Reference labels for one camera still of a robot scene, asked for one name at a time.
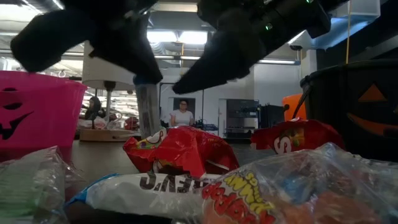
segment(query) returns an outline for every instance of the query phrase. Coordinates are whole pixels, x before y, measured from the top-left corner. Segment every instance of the pink plastic bucket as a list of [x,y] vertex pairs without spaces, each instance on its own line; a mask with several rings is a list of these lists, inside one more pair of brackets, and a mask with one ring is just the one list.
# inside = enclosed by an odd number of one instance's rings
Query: pink plastic bucket
[[48,75],[0,71],[0,161],[51,146],[69,161],[86,89]]

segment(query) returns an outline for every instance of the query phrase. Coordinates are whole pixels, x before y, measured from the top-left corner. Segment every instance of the clear plastic bag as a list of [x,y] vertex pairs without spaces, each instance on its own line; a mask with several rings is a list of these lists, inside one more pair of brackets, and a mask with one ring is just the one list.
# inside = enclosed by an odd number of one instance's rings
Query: clear plastic bag
[[65,187],[81,180],[57,147],[0,163],[0,223],[68,223]]
[[185,223],[398,223],[396,170],[326,144],[242,166],[180,209]]

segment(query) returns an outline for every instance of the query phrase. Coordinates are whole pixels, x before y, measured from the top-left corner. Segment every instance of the candy wrapper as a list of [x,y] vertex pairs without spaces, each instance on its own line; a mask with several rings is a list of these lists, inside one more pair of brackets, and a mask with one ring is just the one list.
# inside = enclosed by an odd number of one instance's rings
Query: candy wrapper
[[183,176],[154,173],[111,174],[87,187],[67,206],[83,202],[95,209],[182,219],[186,216],[180,213],[181,208],[190,214],[195,213],[189,209],[192,197],[186,194],[206,186],[209,181],[212,179],[197,181]]
[[398,185],[378,191],[395,178],[379,168],[333,144],[272,156],[207,185],[196,223],[397,223]]
[[65,188],[81,180],[56,147],[0,163],[0,223],[68,223]]
[[140,172],[190,174],[200,179],[205,174],[225,174],[239,167],[228,143],[188,126],[169,129],[159,145],[148,148],[130,139],[123,148]]
[[278,154],[316,149],[327,142],[344,149],[343,139],[330,125],[300,118],[256,130],[251,142],[255,149],[273,149]]

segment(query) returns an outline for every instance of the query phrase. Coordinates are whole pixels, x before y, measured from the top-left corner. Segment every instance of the woman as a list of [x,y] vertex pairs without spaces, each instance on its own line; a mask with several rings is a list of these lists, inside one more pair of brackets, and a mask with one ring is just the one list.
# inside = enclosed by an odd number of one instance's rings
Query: woman
[[85,113],[85,119],[92,120],[97,116],[104,118],[106,116],[105,110],[101,107],[101,102],[98,97],[93,96],[90,98],[90,105]]
[[180,109],[173,111],[171,123],[173,127],[176,126],[191,126],[193,125],[193,114],[187,111],[188,100],[180,100]]

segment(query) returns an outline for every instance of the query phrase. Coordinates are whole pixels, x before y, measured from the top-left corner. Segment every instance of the black machine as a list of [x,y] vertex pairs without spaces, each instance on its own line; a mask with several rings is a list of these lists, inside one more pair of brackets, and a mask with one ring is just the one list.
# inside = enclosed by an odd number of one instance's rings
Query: black machine
[[[174,92],[194,92],[245,77],[252,65],[299,32],[306,29],[313,38],[327,33],[327,12],[346,1],[201,0],[198,16],[217,32]],[[64,10],[35,17],[11,42],[12,53],[28,72],[48,68],[69,48],[89,40],[94,48],[90,56],[124,67],[147,83],[161,81],[146,39],[146,12],[157,0],[61,2]]]

